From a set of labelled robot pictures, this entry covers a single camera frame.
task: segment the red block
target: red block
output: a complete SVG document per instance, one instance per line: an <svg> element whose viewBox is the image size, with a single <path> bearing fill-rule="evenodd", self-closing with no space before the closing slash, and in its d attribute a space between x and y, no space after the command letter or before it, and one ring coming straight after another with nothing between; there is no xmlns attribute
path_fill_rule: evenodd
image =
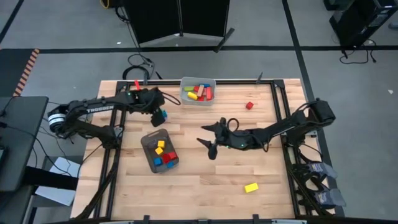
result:
<svg viewBox="0 0 398 224"><path fill-rule="evenodd" d="M206 88L206 98L207 100L211 100L213 96L211 95L211 87Z"/></svg>
<svg viewBox="0 0 398 224"><path fill-rule="evenodd" d="M250 110L253 106L254 106L254 104L252 102L249 102L249 103L247 103L246 108L248 110Z"/></svg>
<svg viewBox="0 0 398 224"><path fill-rule="evenodd" d="M170 162L171 161L170 155L169 154L163 154L162 160L163 160L164 164Z"/></svg>
<svg viewBox="0 0 398 224"><path fill-rule="evenodd" d="M139 88L139 82L138 82L138 80L134 80L134 83L136 84L137 90L139 90L140 88Z"/></svg>
<svg viewBox="0 0 398 224"><path fill-rule="evenodd" d="M170 152L170 153L169 153L169 156L170 156L170 159L171 159L171 160L177 158L177 154L176 154L175 152Z"/></svg>

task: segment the black metal frame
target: black metal frame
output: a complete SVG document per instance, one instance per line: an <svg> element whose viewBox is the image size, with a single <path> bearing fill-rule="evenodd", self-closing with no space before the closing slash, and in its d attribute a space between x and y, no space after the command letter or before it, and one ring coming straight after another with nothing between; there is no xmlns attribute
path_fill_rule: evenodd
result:
<svg viewBox="0 0 398 224"><path fill-rule="evenodd" d="M162 85L179 85L180 80L148 80L148 85L157 85L157 86L162 86ZM290 110L289 110L289 102L287 99L287 94L285 90L285 85L283 80L216 80L217 85L270 85L271 86L271 93L272 93L272 99L274 102L274 107L275 107L275 112L277 116L277 120L280 121L282 119L282 113L280 110L280 105L279 105L279 100L278 100L278 95L277 95L277 87L280 89L281 96L282 96L282 102L283 102L283 107L285 111L286 117L290 116ZM129 82L129 81L118 81L116 85L116 89L120 89L123 86L127 86L127 89L129 89L131 86L134 86L134 82ZM126 121L126 111L122 111L121 115L121 120L119 122L119 125L121 128L124 127ZM114 127L116 123L116 110L112 111L111 115L111 122L110 126ZM287 173L291 174L290 172L290 167L292 166L292 162L290 160L290 154L289 150L285 145L285 138L281 137L282 141L282 150L284 153L284 160L285 160L285 166L287 169ZM119 159L120 159L120 151L121 149L116 149L115 155L114 155L114 165L116 164L116 169L119 164ZM297 148L293 148L293 153L294 153L294 158L295 158L295 163L300 163L299 159L299 152ZM106 150L104 154L104 159L103 159L103 166L101 168L101 176L99 179L99 186L101 186L106 178L106 173L108 170L108 164L109 164L109 155L110 155L110 150ZM110 186L109 186L109 195L108 195L108 202L107 202L107 207L106 207L106 218L111 219L112 215L112 209L113 209L113 200L114 200L114 192L116 190L116 178L117 175L114 176L112 179ZM292 204L293 204L293 210L295 217L301 217L303 214L300 214L300 209L299 209L299 204L297 200L297 193L296 193L296 186L294 182L294 178L291 175L287 176L288 182L289 182L289 190L290 194L292 197ZM95 207L95 212L94 212L94 219L100 218L100 211L101 211L101 201L102 198L100 198L99 203ZM312 215L311 211L306 211L305 215ZM212 220L212 223L253 223L254 220L257 220L257 223L270 223L272 220L270 219L259 219L258 216L254 215L253 219L250 220ZM134 221L134 223L145 223L145 221ZM151 223L201 223L201 220L159 220L159 221L151 221Z"/></svg>

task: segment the blue block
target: blue block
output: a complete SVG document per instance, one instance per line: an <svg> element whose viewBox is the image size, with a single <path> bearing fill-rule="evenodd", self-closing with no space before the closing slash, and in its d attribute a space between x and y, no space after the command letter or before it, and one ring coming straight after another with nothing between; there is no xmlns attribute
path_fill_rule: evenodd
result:
<svg viewBox="0 0 398 224"><path fill-rule="evenodd" d="M162 159L161 158L156 158L155 159L155 166L160 166L162 165Z"/></svg>
<svg viewBox="0 0 398 224"><path fill-rule="evenodd" d="M162 110L162 114L163 114L164 119L167 119L167 112L166 112L166 110Z"/></svg>
<svg viewBox="0 0 398 224"><path fill-rule="evenodd" d="M167 168L171 168L171 167L173 167L174 166L174 162L173 161L170 161L168 164L167 164Z"/></svg>

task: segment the white paper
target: white paper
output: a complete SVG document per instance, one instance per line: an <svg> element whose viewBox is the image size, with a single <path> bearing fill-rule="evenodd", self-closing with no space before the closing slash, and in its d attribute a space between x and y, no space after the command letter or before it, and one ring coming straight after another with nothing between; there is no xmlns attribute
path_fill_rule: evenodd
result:
<svg viewBox="0 0 398 224"><path fill-rule="evenodd" d="M54 163L60 169L68 171L68 173L70 173L72 177L77 177L77 172L80 167L79 164L69 161L70 167L68 169L69 166L68 160L62 157L58 157L58 159ZM64 173L64 171L58 170L55 166L52 166L50 169L50 172L56 174L62 174ZM73 202L73 199L75 198L76 192L74 190L56 189L53 187L40 186L37 188L36 194L48 198L50 200L53 200L55 202L61 203L63 205L70 206Z"/></svg>

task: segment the colorful blocks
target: colorful blocks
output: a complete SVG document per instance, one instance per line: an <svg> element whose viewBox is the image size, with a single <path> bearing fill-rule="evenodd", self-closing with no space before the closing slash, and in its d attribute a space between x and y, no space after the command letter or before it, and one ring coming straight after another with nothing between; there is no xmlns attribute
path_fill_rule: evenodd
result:
<svg viewBox="0 0 398 224"><path fill-rule="evenodd" d="M167 164L167 168L171 168L171 167L173 167L174 166L174 162L173 161L170 161L168 164Z"/></svg>
<svg viewBox="0 0 398 224"><path fill-rule="evenodd" d="M249 102L249 103L247 103L246 108L248 110L250 110L253 106L254 106L254 104L252 102Z"/></svg>
<svg viewBox="0 0 398 224"><path fill-rule="evenodd" d="M163 163L165 163L165 164L170 162L171 161L170 155L169 154L163 154L162 160L163 160Z"/></svg>
<svg viewBox="0 0 398 224"><path fill-rule="evenodd" d="M160 165L162 165L162 159L156 158L156 159L154 159L154 163L155 163L155 166L160 166Z"/></svg>
<svg viewBox="0 0 398 224"><path fill-rule="evenodd" d="M176 154L175 152L170 152L170 153L169 153L169 156L170 156L170 159L171 159L171 160L174 160L174 159L177 158L177 154Z"/></svg>
<svg viewBox="0 0 398 224"><path fill-rule="evenodd" d="M197 96L201 97L201 95L203 94L203 90L205 90L205 86L204 85L200 85L199 89L198 89Z"/></svg>
<svg viewBox="0 0 398 224"><path fill-rule="evenodd" d="M257 183L253 183L253 184L249 184L244 186L244 190L246 191L246 193L258 190L259 186L257 185Z"/></svg>
<svg viewBox="0 0 398 224"><path fill-rule="evenodd" d="M211 94L211 87L207 87L206 88L206 99L211 100L212 97L213 97L213 95Z"/></svg>
<svg viewBox="0 0 398 224"><path fill-rule="evenodd" d="M184 91L193 91L193 86L184 87Z"/></svg>
<svg viewBox="0 0 398 224"><path fill-rule="evenodd" d="M188 97L193 99L193 100L197 100L198 99L198 96L196 94L192 93L192 92L188 92Z"/></svg>
<svg viewBox="0 0 398 224"><path fill-rule="evenodd" d="M155 149L155 152L160 155L163 152L163 149L161 147L158 147L157 149Z"/></svg>
<svg viewBox="0 0 398 224"><path fill-rule="evenodd" d="M162 149L164 149L165 144L165 141L157 141L157 147L161 147Z"/></svg>

